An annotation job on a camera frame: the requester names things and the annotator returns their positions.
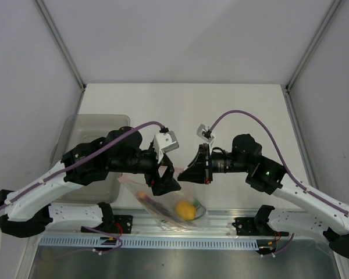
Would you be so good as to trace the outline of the clear zip top bag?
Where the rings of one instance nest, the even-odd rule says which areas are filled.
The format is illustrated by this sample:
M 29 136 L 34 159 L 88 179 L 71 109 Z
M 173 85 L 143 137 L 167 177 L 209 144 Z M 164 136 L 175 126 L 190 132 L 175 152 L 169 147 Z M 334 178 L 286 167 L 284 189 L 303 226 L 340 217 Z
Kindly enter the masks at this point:
M 181 183 L 179 191 L 155 196 L 141 174 L 124 173 L 119 182 L 163 230 L 204 230 L 208 226 L 207 208 L 191 183 Z

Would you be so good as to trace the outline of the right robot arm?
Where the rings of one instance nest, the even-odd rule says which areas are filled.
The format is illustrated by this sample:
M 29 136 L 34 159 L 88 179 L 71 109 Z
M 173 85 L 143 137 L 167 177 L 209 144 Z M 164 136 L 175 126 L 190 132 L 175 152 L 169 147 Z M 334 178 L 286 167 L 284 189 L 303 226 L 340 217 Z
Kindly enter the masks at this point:
M 262 205 L 254 217 L 237 217 L 237 235 L 301 235 L 323 241 L 337 254 L 349 259 L 349 205 L 333 199 L 291 176 L 286 168 L 262 155 L 262 146 L 249 134 L 234 137 L 231 152 L 199 145 L 193 161 L 179 181 L 210 184 L 214 174 L 246 173 L 254 190 L 289 201 L 301 212 Z

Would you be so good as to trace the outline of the orange papaya slice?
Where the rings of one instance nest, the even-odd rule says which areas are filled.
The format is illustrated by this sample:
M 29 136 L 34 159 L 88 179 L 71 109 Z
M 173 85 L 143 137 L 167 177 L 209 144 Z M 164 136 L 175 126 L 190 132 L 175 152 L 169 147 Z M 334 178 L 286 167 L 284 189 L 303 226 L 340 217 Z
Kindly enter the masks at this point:
M 135 193 L 136 199 L 162 223 L 172 223 L 176 226 L 183 226 L 186 222 L 175 212 L 175 205 L 182 201 L 184 195 L 180 191 L 170 192 L 161 196 L 153 196 L 145 191 Z

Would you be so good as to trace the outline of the green onion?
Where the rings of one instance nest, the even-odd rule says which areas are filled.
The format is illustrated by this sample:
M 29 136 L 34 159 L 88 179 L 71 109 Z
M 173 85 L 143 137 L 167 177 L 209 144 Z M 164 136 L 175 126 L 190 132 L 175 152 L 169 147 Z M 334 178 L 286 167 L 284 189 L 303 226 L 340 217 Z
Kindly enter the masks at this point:
M 193 206 L 195 207 L 194 220 L 198 220 L 206 214 L 206 207 L 199 200 L 194 199 Z

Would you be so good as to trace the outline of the yellow lemon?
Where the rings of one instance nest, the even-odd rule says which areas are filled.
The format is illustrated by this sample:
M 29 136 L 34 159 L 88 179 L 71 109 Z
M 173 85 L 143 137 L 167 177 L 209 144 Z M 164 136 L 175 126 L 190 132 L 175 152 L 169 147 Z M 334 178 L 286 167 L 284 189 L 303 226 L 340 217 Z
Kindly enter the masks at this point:
M 196 207 L 188 201 L 179 201 L 174 209 L 179 217 L 185 221 L 194 220 L 196 217 Z

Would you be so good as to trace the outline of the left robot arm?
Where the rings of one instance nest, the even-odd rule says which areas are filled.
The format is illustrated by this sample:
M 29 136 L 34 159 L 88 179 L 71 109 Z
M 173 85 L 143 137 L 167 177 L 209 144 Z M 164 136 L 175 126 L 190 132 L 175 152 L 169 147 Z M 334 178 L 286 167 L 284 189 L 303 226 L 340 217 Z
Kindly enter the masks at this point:
M 140 149 L 143 137 L 136 128 L 121 127 L 106 137 L 78 144 L 35 182 L 18 190 L 0 191 L 0 230 L 17 238 L 39 235 L 46 230 L 75 230 L 82 233 L 122 233 L 111 205 L 67 205 L 57 199 L 109 173 L 142 174 L 153 195 L 181 189 L 167 154 L 179 147 L 173 131 L 166 127 L 154 135 L 148 149 Z

